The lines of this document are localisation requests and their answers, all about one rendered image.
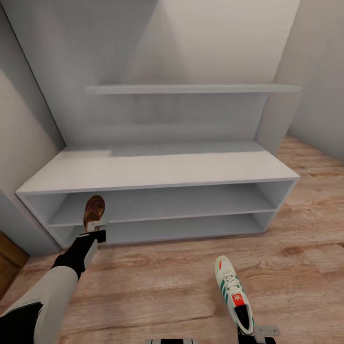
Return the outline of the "gym shoe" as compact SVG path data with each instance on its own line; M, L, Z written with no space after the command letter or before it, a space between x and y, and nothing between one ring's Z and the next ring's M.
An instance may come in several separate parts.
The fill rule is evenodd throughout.
M243 335L254 334L254 318L249 301L230 260L220 255L215 261L215 277L231 317Z

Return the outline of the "sandal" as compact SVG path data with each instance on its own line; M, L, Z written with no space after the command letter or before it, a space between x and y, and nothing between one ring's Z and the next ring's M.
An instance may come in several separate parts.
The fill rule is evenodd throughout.
M100 195L94 195L86 204L84 225L87 232L88 222L99 221L105 212L105 201Z

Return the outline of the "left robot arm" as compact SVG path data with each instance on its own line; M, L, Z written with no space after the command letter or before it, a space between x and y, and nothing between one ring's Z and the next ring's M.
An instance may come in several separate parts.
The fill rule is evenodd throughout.
M50 270L0 317L0 344L53 344L73 291L106 241L108 220L88 222L87 234L59 255Z

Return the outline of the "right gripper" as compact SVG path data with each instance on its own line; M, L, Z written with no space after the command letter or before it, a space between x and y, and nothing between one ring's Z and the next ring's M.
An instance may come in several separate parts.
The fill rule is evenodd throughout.
M258 344L253 335L243 335L239 327L237 328L237 332L239 344ZM272 338L271 336L265 336L265 342L266 344L276 344L274 338Z

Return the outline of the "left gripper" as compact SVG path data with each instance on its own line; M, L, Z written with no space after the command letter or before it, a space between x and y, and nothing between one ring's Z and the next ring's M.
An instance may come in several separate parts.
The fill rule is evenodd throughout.
M97 239L98 243L102 243L106 241L106 231L105 230L97 230L96 232L91 232Z

